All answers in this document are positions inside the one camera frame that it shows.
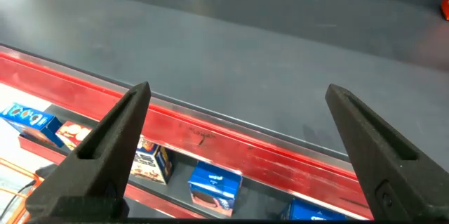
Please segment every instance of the orange object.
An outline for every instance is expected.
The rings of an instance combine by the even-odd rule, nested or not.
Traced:
[[[32,173],[31,171],[27,171],[26,169],[19,167],[13,163],[10,163],[8,161],[6,161],[5,159],[0,158],[0,165],[3,165],[7,168],[10,168],[14,171],[17,171],[18,173],[21,173],[22,175],[25,175],[29,178],[33,178],[36,183],[32,186],[31,190],[26,194],[19,194],[17,192],[13,192],[9,189],[6,188],[2,188],[0,187],[0,190],[4,191],[4,192],[9,192],[11,194],[17,195],[19,197],[22,197],[22,201],[20,202],[20,205],[18,208],[15,209],[15,211],[13,212],[13,215],[9,218],[9,220],[6,222],[8,224],[16,224],[19,223],[20,221],[22,221],[22,223],[26,223],[29,219],[29,214],[27,213],[27,210],[25,208],[25,200],[28,198],[28,196],[30,196],[33,191],[40,186],[40,184],[42,184],[43,182],[43,178],[39,177],[37,174]]]
[[[444,19],[449,20],[449,0],[443,0],[441,10],[443,11]]]

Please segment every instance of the product box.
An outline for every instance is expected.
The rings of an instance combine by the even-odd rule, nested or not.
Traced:
[[[56,136],[62,124],[54,115],[13,103],[1,112],[0,117],[24,135],[58,147],[64,145]]]
[[[92,129],[86,126],[67,121],[58,130],[57,135],[70,150],[73,150],[91,131]],[[140,136],[131,175],[166,185],[172,170],[167,150]]]
[[[216,166],[198,162],[189,179],[195,204],[231,216],[242,177]]]
[[[56,135],[70,150],[74,150],[91,131],[92,129],[86,126],[67,121],[56,132]]]
[[[141,136],[131,167],[131,175],[166,185],[172,170],[167,150]]]
[[[346,220],[341,213],[294,199],[281,213],[281,220]]]

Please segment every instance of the blue and white box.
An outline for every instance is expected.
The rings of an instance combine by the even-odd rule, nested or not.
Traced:
[[[281,213],[281,220],[346,220],[341,213],[323,209],[299,199],[294,199]]]
[[[231,216],[242,177],[211,164],[198,162],[189,179],[195,204]]]
[[[33,136],[37,140],[58,147],[64,145],[56,136],[56,131],[62,123],[54,115],[12,103],[1,112],[0,117],[25,136]]]
[[[167,150],[140,136],[131,175],[166,185],[172,171]]]

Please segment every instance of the gray table surface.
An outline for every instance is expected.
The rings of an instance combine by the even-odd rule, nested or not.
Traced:
[[[393,0],[0,0],[0,43],[344,153],[341,85],[446,170],[448,40]]]

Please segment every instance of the product label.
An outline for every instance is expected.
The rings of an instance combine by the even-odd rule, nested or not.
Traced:
[[[91,131],[92,129],[86,126],[67,121],[56,132],[56,135],[70,150],[74,150],[74,148],[77,147]]]

